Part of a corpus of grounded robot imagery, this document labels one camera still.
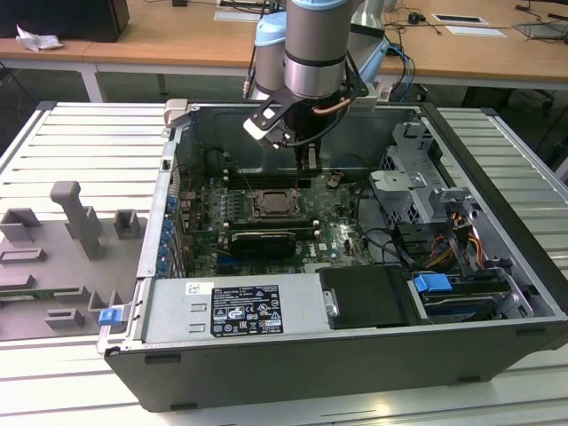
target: white table leg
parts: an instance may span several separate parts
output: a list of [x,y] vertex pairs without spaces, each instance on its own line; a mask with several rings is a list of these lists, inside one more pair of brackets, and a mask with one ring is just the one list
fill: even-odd
[[84,64],[79,71],[83,78],[83,83],[87,94],[89,95],[90,102],[107,102],[107,95],[99,86],[97,80],[97,68],[94,64]]

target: copper pipe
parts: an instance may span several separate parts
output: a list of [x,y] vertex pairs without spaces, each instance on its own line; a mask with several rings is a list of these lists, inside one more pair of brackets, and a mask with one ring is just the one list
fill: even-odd
[[328,108],[317,108],[316,106],[312,108],[312,112],[316,115],[328,115],[332,113],[336,113],[337,111],[341,111],[342,109],[349,106],[351,103],[351,99],[343,99],[340,102],[337,102],[335,105],[330,106]]

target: black plastic cover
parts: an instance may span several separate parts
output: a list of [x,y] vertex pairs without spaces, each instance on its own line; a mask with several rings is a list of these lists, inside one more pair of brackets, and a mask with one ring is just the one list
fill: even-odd
[[339,315],[331,328],[400,327],[419,324],[414,301],[399,266],[365,264],[323,268],[324,291],[335,293]]

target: blue connector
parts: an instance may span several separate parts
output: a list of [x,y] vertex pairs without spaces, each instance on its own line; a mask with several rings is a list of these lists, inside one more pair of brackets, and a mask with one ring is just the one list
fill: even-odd
[[168,207],[175,208],[178,205],[178,200],[176,200],[176,197],[174,197],[173,195],[168,195],[168,198],[166,198],[166,203],[168,204]]
[[165,272],[168,269],[168,263],[163,260],[156,262],[156,271]]
[[166,246],[160,246],[158,248],[158,256],[166,257],[168,255],[168,248]]
[[174,227],[174,223],[171,220],[164,220],[162,222],[162,230],[165,229],[166,231],[171,231]]
[[122,324],[122,307],[106,308],[99,314],[99,325],[103,326],[120,326]]
[[452,291],[452,283],[444,273],[421,273],[413,279],[419,293],[423,291]]
[[161,244],[168,244],[171,241],[170,233],[166,231],[162,231],[162,235],[160,236],[160,243]]

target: blue drive latch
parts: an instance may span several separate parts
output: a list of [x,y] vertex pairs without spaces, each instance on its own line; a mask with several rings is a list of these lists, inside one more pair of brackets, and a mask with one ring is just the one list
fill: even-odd
[[99,325],[120,326],[122,324],[122,307],[106,308],[99,314]]
[[452,283],[444,273],[421,273],[413,279],[419,293],[423,291],[452,291]]

